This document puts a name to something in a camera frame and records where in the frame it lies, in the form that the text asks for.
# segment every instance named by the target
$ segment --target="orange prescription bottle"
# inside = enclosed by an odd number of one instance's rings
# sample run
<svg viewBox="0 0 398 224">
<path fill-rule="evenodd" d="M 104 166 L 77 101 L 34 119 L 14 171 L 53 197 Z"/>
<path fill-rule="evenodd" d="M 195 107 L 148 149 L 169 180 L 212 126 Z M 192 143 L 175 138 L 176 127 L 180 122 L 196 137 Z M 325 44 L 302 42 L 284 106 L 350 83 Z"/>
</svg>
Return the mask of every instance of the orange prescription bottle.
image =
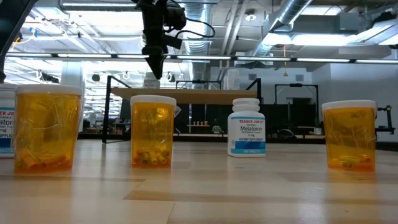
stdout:
<svg viewBox="0 0 398 224">
<path fill-rule="evenodd" d="M 131 164 L 139 168 L 170 168 L 176 100 L 166 96 L 133 96 Z"/>
<path fill-rule="evenodd" d="M 73 86 L 17 87 L 15 172 L 46 173 L 72 168 L 81 102 L 81 90 Z"/>
<path fill-rule="evenodd" d="M 336 101 L 322 105 L 328 167 L 374 172 L 376 102 Z"/>
</svg>

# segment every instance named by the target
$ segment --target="wooden table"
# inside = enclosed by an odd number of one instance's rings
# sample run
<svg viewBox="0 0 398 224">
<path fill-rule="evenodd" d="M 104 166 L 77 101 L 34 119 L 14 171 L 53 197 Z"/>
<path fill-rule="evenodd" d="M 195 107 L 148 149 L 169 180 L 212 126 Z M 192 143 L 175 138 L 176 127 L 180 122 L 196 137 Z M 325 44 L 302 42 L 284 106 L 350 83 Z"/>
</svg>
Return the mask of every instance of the wooden table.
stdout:
<svg viewBox="0 0 398 224">
<path fill-rule="evenodd" d="M 1 223 L 398 223 L 398 154 L 377 172 L 328 170 L 324 145 L 176 142 L 171 170 L 130 167 L 129 142 L 80 140 L 71 172 L 14 175 L 0 159 Z"/>
</svg>

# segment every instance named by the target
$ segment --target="wall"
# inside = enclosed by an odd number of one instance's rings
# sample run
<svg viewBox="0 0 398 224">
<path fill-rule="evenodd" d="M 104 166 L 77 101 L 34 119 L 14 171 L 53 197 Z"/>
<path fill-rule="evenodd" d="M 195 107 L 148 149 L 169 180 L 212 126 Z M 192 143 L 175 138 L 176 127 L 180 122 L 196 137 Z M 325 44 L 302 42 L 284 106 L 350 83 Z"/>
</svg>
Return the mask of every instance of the wall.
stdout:
<svg viewBox="0 0 398 224">
<path fill-rule="evenodd" d="M 398 52 L 385 59 L 396 59 Z M 398 128 L 398 65 L 330 64 L 312 74 L 320 85 L 320 105 L 339 100 L 374 100 L 379 107 L 392 106 L 392 126 Z M 376 126 L 387 126 L 387 116 L 378 112 Z M 380 141 L 398 142 L 398 133 L 378 133 Z"/>
<path fill-rule="evenodd" d="M 304 75 L 303 84 L 311 84 L 312 76 L 310 72 L 307 72 L 305 68 L 288 68 L 287 73 L 289 76 L 285 77 L 284 68 L 280 68 L 275 71 L 273 68 L 255 68 L 248 70 L 245 68 L 238 68 L 240 77 L 240 89 L 245 90 L 252 81 L 249 80 L 249 74 L 257 74 L 258 78 L 261 78 L 262 83 L 262 97 L 264 104 L 273 104 L 275 102 L 274 85 L 275 84 L 290 84 L 298 83 L 295 81 L 295 75 Z M 218 67 L 211 68 L 211 80 L 216 80 L 219 72 Z M 286 103 L 286 98 L 312 98 L 315 102 L 315 95 L 308 88 L 290 88 L 290 87 L 278 87 L 278 103 Z"/>
</svg>

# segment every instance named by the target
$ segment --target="workbench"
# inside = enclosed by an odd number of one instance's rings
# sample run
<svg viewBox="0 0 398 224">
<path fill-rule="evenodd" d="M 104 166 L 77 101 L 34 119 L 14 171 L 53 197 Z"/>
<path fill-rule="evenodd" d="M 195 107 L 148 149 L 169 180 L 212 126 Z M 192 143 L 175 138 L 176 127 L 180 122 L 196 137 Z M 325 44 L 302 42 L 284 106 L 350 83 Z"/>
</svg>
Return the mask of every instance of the workbench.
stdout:
<svg viewBox="0 0 398 224">
<path fill-rule="evenodd" d="M 175 142 L 171 169 L 134 169 L 130 142 L 79 140 L 70 172 L 14 175 L 0 159 L 2 223 L 398 223 L 398 153 L 376 173 L 328 170 L 325 145 Z"/>
</svg>

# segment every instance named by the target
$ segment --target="bottle label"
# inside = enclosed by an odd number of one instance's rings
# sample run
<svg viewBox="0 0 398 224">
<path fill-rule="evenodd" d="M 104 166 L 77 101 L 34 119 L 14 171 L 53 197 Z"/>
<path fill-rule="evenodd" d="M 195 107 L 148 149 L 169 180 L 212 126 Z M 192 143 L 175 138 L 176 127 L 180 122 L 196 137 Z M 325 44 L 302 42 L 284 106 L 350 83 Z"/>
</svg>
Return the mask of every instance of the bottle label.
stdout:
<svg viewBox="0 0 398 224">
<path fill-rule="evenodd" d="M 230 138 L 233 154 L 266 153 L 266 119 L 257 117 L 231 117 L 233 127 Z"/>
<path fill-rule="evenodd" d="M 13 154 L 14 108 L 0 107 L 0 154 Z"/>
</svg>

